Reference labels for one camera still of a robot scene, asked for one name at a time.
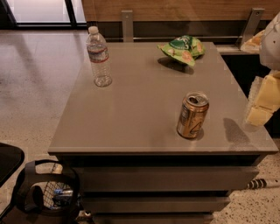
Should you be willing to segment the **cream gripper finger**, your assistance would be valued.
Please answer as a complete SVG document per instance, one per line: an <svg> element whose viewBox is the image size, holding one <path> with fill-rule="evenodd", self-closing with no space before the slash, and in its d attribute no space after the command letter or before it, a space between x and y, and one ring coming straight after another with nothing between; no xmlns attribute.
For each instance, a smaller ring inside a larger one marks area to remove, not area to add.
<svg viewBox="0 0 280 224"><path fill-rule="evenodd" d="M245 123L263 126L280 109L280 72L269 73L264 78L256 76L252 82Z"/></svg>
<svg viewBox="0 0 280 224"><path fill-rule="evenodd" d="M249 39L242 45L242 49L251 50L251 51L258 50L259 46L261 44L263 34L264 34L264 31L258 32L255 36L253 36L251 39Z"/></svg>

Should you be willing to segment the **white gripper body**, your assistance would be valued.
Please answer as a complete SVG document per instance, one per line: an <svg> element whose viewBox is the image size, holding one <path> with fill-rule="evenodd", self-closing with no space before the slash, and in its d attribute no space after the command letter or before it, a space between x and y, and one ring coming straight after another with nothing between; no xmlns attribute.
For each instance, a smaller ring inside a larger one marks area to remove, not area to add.
<svg viewBox="0 0 280 224"><path fill-rule="evenodd" d="M259 53L263 66L271 70L280 70L280 12L266 26Z"/></svg>

